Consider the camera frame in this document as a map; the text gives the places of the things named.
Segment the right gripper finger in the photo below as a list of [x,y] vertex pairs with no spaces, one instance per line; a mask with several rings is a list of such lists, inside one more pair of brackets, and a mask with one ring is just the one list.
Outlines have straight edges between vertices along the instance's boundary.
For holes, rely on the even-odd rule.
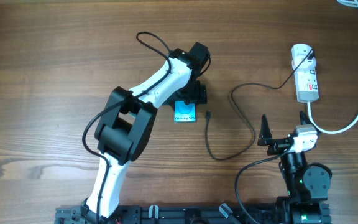
[[268,146],[273,144],[272,133],[270,131],[269,122],[265,114],[262,115],[260,134],[257,141],[258,146]]
[[[300,123],[302,125],[312,124],[308,115],[304,111],[300,111]],[[317,135],[321,135],[321,131],[315,125],[313,125],[313,127],[316,129]]]

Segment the teal Galaxy smartphone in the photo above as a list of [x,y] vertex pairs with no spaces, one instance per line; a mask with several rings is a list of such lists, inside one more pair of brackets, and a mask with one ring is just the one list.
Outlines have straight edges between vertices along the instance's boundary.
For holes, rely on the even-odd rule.
[[176,101],[174,104],[174,121],[176,123],[194,123],[196,121],[196,106],[188,105],[184,101]]

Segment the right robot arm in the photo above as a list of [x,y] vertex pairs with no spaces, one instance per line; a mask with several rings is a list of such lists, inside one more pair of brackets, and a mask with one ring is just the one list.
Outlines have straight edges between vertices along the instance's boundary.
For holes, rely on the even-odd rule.
[[331,223],[328,190],[332,171],[321,163],[306,161],[306,153],[316,147],[319,131],[304,112],[301,124],[285,138],[275,139],[266,115],[261,118],[258,146],[267,146],[269,156],[280,158],[279,169],[287,188],[286,197],[276,200],[279,223]]

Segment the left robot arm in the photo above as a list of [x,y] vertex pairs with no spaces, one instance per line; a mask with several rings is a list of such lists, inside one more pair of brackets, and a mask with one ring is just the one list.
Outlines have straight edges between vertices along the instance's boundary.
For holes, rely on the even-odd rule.
[[175,49],[165,55],[160,70],[138,86],[115,88],[105,109],[92,119],[98,141],[99,170],[91,195],[81,205],[87,223],[108,223],[119,207],[126,172],[144,151],[157,110],[182,102],[205,104],[206,87],[198,77],[208,67],[211,54],[197,42],[189,51]]

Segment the white power strip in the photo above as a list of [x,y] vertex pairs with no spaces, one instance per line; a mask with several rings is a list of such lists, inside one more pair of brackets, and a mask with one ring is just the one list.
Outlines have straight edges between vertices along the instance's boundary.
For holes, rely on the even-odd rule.
[[[292,59],[297,55],[315,58],[314,49],[306,44],[295,44],[291,48]],[[311,70],[294,70],[297,101],[311,103],[319,99],[316,68]]]

